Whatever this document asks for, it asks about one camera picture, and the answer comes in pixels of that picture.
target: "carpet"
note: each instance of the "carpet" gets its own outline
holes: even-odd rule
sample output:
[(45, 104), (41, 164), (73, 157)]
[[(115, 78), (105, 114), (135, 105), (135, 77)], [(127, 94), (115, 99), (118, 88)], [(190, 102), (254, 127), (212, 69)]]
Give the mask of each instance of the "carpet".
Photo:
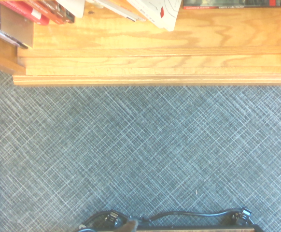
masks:
[(241, 206), (281, 232), (281, 87), (17, 87), (0, 72), (0, 232)]

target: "red book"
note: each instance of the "red book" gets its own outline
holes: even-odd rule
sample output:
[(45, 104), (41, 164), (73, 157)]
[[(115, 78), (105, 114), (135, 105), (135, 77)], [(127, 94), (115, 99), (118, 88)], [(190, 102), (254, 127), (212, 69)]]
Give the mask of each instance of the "red book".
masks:
[(25, 4), (23, 1), (1, 1), (0, 3), (23, 17), (26, 17), (32, 22), (40, 25), (48, 25), (49, 23), (49, 18), (33, 9), (31, 6)]
[(49, 18), (50, 20), (54, 21), (57, 24), (66, 23), (62, 18), (57, 17), (47, 7), (45, 7), (42, 3), (38, 1), (28, 0), (26, 1), (26, 4), (33, 7), (35, 10), (41, 12), (43, 15), (45, 15), (47, 18)]

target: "book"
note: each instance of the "book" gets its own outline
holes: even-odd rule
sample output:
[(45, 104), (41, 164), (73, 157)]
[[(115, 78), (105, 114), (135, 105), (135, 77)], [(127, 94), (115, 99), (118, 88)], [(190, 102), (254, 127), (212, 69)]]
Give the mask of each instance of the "book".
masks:
[(127, 0), (159, 28), (175, 30), (181, 0)]
[(128, 18), (132, 21), (146, 21), (145, 18), (139, 16), (140, 13), (132, 6), (130, 5), (128, 2), (126, 2), (125, 6), (126, 7), (129, 7), (131, 10), (135, 11), (136, 14), (134, 12), (132, 12), (131, 10), (128, 10), (127, 8), (124, 8), (122, 7), (121, 5), (119, 5), (119, 2), (120, 0), (94, 0), (94, 2), (102, 5), (103, 7), (111, 10), (111, 11), (114, 11), (115, 13), (125, 17), (125, 18)]
[(281, 7), (281, 0), (183, 0), (184, 9)]
[(0, 4), (0, 38), (22, 48), (33, 47), (34, 23)]
[(31, 6), (27, 5), (23, 1), (1, 1), (1, 5), (4, 5), (11, 10), (15, 11), (16, 13), (26, 17), (27, 19), (31, 20), (40, 25), (48, 25), (49, 19), (42, 15), (37, 10), (33, 9)]
[(0, 38), (16, 47), (20, 47), (20, 48), (24, 48), (24, 49), (28, 48), (27, 46), (25, 46), (23, 43), (21, 43), (17, 39), (15, 39), (11, 36), (8, 36), (7, 34), (4, 34), (2, 31), (0, 31)]
[(56, 0), (56, 1), (60, 3), (60, 5), (63, 6), (65, 9), (67, 9), (69, 12), (71, 12), (75, 17), (82, 18), (84, 16), (85, 0)]
[(41, 14), (52, 20), (53, 22), (57, 24), (65, 24), (65, 21), (58, 17), (57, 15), (53, 14), (47, 7), (45, 7), (41, 2), (34, 1), (34, 0), (28, 0), (26, 1), (26, 4), (34, 8), (35, 10), (39, 11)]
[(56, 1), (40, 1), (45, 7), (47, 7), (53, 14), (61, 17), (64, 21), (68, 23), (74, 23), (74, 20), (67, 16), (65, 9)]
[(134, 6), (132, 6), (130, 3), (128, 3), (127, 0), (109, 0), (109, 1), (115, 3), (116, 5), (122, 7), (124, 9), (132, 12), (133, 14), (138, 15), (140, 18), (143, 18), (144, 20), (146, 20), (144, 15), (141, 12), (139, 12), (138, 10), (136, 10), (136, 8)]
[(69, 23), (75, 22), (75, 16), (70, 11), (65, 9), (65, 14), (66, 14), (67, 18), (70, 20)]

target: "stack of books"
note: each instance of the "stack of books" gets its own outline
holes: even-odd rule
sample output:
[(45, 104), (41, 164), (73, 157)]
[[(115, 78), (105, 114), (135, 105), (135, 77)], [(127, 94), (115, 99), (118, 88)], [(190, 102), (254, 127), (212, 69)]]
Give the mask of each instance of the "stack of books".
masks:
[(74, 23), (75, 16), (57, 1), (0, 1), (0, 38), (21, 48), (33, 47), (33, 23)]

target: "wood grain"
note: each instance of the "wood grain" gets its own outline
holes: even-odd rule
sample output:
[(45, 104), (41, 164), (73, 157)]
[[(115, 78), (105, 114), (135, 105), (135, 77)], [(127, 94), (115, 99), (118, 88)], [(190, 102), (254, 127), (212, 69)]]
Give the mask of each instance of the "wood grain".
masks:
[(132, 22), (87, 4), (75, 24), (36, 25), (34, 50), (256, 46), (281, 46), (281, 8), (180, 9), (175, 31), (167, 32), (149, 21)]
[(20, 86), (187, 86), (281, 85), (281, 75), (27, 76), (14, 75)]
[(17, 64), (17, 48), (0, 39), (0, 70), (9, 74), (26, 74), (26, 68)]
[(86, 3), (75, 24), (35, 25), (18, 55), (17, 85), (281, 84), (281, 8), (180, 9), (167, 32)]

